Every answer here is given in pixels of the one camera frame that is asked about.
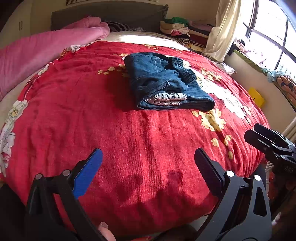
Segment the pink blanket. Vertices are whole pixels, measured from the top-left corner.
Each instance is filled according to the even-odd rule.
[[[108,25],[101,23],[98,17],[92,19],[91,25],[71,25],[74,28],[35,34],[0,49],[0,101],[33,72],[58,58],[65,48],[85,45],[103,39],[110,33]]]

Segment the metal screw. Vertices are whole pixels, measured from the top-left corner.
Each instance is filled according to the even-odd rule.
[[[63,176],[69,176],[70,175],[70,173],[71,173],[71,171],[70,170],[64,170],[63,171]]]
[[[39,179],[41,179],[41,177],[42,177],[42,174],[38,173],[38,174],[35,176],[35,179],[36,179],[36,180],[39,180]]]
[[[261,177],[258,176],[258,175],[255,175],[254,178],[255,178],[256,181],[260,181],[261,180]]]
[[[234,172],[233,171],[227,171],[226,175],[229,177],[234,177]]]

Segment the white wall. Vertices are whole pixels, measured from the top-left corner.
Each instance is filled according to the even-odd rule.
[[[34,0],[31,13],[31,34],[50,31],[52,12],[96,1],[106,0],[89,0],[75,3],[70,6],[66,6],[66,0]],[[147,0],[129,1],[140,1],[158,5],[168,4],[168,18],[183,17],[191,20],[204,20],[205,23],[214,25],[220,0],[159,0],[159,2]]]
[[[271,129],[282,133],[296,114],[279,89],[274,84],[269,83],[264,74],[254,70],[235,53],[227,56],[224,62],[237,72],[237,74],[232,75],[236,82],[246,90],[251,87],[255,88],[265,99],[265,104],[261,110]]]

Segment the light blue cloth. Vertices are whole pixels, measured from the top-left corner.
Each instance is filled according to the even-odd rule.
[[[267,73],[267,79],[268,79],[268,82],[270,82],[270,83],[273,81],[276,81],[276,79],[279,76],[285,75],[285,72],[270,70],[268,68],[261,68],[261,70],[263,71],[263,73]]]

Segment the gray headboard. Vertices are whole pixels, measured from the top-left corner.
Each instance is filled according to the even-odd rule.
[[[58,30],[87,16],[100,17],[102,21],[124,23],[132,28],[159,32],[159,22],[164,20],[168,5],[135,1],[99,1],[69,7],[52,13],[51,30]]]

